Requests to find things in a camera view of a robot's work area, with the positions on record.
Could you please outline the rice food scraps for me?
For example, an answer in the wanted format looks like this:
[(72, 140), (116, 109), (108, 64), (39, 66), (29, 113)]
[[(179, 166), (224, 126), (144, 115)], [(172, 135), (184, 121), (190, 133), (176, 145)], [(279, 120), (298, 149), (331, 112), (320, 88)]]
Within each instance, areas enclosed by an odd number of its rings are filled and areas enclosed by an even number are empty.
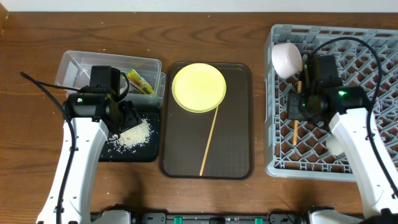
[(114, 134), (108, 140), (113, 149), (119, 153), (137, 151), (137, 147), (146, 146), (150, 141), (150, 136), (154, 131), (149, 119), (144, 118), (140, 125), (137, 125), (119, 135)]

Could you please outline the green orange snack wrapper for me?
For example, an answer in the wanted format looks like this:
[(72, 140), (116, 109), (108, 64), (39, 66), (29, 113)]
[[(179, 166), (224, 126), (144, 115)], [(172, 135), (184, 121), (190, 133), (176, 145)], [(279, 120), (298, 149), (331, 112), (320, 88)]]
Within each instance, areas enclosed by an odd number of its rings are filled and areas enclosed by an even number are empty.
[(152, 86), (142, 77), (140, 76), (134, 69), (130, 70), (126, 74), (130, 83), (144, 95), (151, 95), (154, 93), (154, 89)]

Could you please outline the white green cup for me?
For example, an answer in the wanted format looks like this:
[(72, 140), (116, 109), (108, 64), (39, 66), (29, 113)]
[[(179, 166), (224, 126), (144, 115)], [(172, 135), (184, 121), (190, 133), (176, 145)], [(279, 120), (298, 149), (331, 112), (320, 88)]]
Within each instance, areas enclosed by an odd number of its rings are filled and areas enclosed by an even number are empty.
[(326, 148), (334, 155), (339, 156), (340, 154), (344, 153), (344, 150), (334, 135), (331, 135), (326, 140)]

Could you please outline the pink shallow bowl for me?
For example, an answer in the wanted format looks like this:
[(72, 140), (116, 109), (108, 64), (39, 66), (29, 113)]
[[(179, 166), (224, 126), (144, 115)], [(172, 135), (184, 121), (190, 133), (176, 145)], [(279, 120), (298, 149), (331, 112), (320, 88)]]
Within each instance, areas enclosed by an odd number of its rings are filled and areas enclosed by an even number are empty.
[(292, 43), (277, 44), (272, 48), (272, 65), (283, 79), (288, 79), (301, 71), (302, 56)]

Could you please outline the yellow plate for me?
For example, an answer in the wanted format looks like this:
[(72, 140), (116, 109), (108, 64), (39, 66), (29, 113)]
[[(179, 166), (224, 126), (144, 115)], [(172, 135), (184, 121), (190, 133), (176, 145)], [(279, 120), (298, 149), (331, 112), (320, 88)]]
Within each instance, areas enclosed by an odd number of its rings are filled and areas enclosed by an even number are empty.
[(224, 100), (227, 87), (223, 74), (206, 63), (182, 67), (172, 81), (172, 96), (183, 109), (204, 113), (215, 109)]

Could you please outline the wooden chopstick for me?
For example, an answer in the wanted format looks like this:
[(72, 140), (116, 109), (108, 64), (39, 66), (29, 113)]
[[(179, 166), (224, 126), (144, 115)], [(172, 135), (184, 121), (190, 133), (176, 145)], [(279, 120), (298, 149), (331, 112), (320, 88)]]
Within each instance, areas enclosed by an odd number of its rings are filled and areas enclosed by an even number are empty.
[(202, 160), (202, 163), (201, 163), (201, 168), (200, 168), (200, 173), (199, 173), (200, 177), (203, 175), (203, 172), (204, 172), (204, 169), (205, 169), (206, 159), (207, 159), (207, 156), (208, 156), (208, 151), (209, 151), (209, 148), (210, 148), (211, 139), (212, 139), (212, 136), (213, 136), (213, 131), (214, 131), (214, 128), (215, 128), (217, 115), (218, 115), (218, 106), (215, 108), (215, 113), (214, 113), (213, 121), (212, 121), (211, 128), (210, 128), (210, 133), (209, 133), (207, 144), (206, 144), (206, 148), (205, 148), (205, 153), (203, 155), (203, 160)]
[[(297, 92), (298, 92), (298, 93), (301, 93), (301, 92), (302, 92), (302, 81), (301, 81), (301, 80), (298, 81)], [(299, 122), (298, 120), (295, 120), (295, 121), (294, 121), (294, 135), (293, 135), (293, 140), (292, 140), (292, 144), (293, 144), (294, 146), (296, 146), (296, 145), (297, 145), (297, 142), (298, 142), (299, 123), (300, 123), (300, 122)]]

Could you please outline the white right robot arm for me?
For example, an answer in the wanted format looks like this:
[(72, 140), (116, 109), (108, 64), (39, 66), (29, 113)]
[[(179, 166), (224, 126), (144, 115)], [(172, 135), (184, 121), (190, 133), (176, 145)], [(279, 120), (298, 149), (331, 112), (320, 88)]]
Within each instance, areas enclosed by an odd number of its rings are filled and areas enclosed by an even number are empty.
[(328, 126), (332, 151), (346, 156), (363, 203), (363, 223), (397, 223), (397, 169), (380, 137), (372, 106), (360, 86), (345, 86), (332, 55), (303, 63), (283, 59), (280, 77), (300, 74), (300, 91), (288, 99), (288, 117)]

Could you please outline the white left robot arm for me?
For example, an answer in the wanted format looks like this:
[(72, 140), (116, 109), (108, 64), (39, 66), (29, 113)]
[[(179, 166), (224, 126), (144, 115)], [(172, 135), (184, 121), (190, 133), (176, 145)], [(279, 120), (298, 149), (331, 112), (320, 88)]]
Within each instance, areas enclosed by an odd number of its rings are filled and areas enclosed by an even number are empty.
[(120, 91), (126, 74), (94, 65), (87, 86), (58, 104), (65, 122), (63, 145), (47, 201), (37, 223), (91, 223), (91, 196), (103, 146), (114, 134), (142, 123), (131, 101)]

